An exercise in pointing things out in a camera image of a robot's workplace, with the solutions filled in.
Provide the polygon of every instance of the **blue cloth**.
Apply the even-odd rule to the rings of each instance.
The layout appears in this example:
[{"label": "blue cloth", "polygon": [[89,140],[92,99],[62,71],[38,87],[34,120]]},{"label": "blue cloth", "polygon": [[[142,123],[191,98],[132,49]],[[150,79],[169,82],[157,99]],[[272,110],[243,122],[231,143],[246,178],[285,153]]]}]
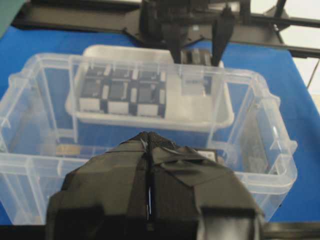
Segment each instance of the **blue cloth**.
[{"label": "blue cloth", "polygon": [[[43,52],[81,55],[85,48],[95,44],[135,45],[121,34],[10,27],[0,39],[0,96],[8,88],[9,75],[20,72],[32,55]],[[210,48],[211,44],[199,42],[193,47]],[[294,154],[298,178],[271,221],[320,221],[320,118],[290,53],[229,44],[222,59],[226,67],[249,69],[264,76],[271,93],[281,98],[280,112],[289,137],[298,142]],[[0,224],[9,223],[0,205]]]}]

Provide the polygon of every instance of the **black electronic component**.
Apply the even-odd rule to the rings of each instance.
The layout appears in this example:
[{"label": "black electronic component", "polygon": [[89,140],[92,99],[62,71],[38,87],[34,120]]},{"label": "black electronic component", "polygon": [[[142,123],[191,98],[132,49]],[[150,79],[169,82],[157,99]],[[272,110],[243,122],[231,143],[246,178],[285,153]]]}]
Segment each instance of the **black electronic component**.
[{"label": "black electronic component", "polygon": [[164,118],[166,73],[89,67],[79,98],[82,112]]}]

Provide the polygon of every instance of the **plastic bin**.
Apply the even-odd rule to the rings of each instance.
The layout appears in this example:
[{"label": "plastic bin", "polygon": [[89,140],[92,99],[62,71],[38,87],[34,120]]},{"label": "plastic bin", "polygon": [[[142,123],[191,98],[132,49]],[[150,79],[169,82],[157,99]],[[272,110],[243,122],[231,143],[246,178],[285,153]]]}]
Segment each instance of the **plastic bin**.
[{"label": "plastic bin", "polygon": [[[94,122],[92,112],[81,109],[76,81],[89,68],[107,66],[112,70],[163,72],[165,83],[174,76],[180,86],[170,91],[191,100],[210,99],[210,109],[205,105],[191,108],[209,112],[209,117],[181,118],[167,128],[158,122],[148,124],[152,118],[167,121],[166,115],[138,116],[146,119],[147,127],[129,124],[127,118],[137,116],[128,114],[110,113],[112,121]],[[208,78],[211,92],[199,91],[208,85],[204,81]],[[222,127],[220,119],[227,112],[222,107],[226,106],[226,86],[234,118]],[[155,131],[180,146],[216,149],[268,220],[297,178],[293,160],[297,143],[289,139],[279,105],[264,78],[247,70],[35,55],[21,72],[9,77],[9,88],[0,102],[0,201],[13,224],[44,224],[48,199],[60,189],[68,172],[141,131]],[[176,105],[190,111],[190,106],[185,106],[183,102]],[[89,114],[89,121],[83,121],[79,114]],[[175,129],[178,122],[190,127]]]}]

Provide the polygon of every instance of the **black metal frame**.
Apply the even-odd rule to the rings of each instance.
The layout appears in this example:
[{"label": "black metal frame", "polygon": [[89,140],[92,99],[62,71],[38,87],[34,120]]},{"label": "black metal frame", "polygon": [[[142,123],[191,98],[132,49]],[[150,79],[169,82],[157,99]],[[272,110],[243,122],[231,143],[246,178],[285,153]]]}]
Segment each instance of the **black metal frame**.
[{"label": "black metal frame", "polygon": [[[24,4],[12,25],[24,29],[127,33],[144,47],[165,48],[161,42],[156,42],[140,33],[140,10],[136,3],[98,2],[89,4],[90,1],[84,1],[83,5],[79,5],[75,2],[32,0]],[[289,26],[320,28],[320,20],[288,17],[284,10],[285,3],[285,0],[278,0],[276,6],[268,11],[268,14],[252,13],[249,25],[237,23],[230,41],[288,50],[293,57],[320,59],[320,49],[290,46],[283,43],[280,32]],[[213,13],[219,15],[221,12],[214,11]],[[194,30],[193,27],[189,28],[188,38],[182,42],[183,46],[211,39],[211,26],[203,24],[204,19],[205,17],[202,16],[202,24],[199,21],[198,30]],[[176,20],[179,23],[186,21],[186,19],[178,18]]]}]

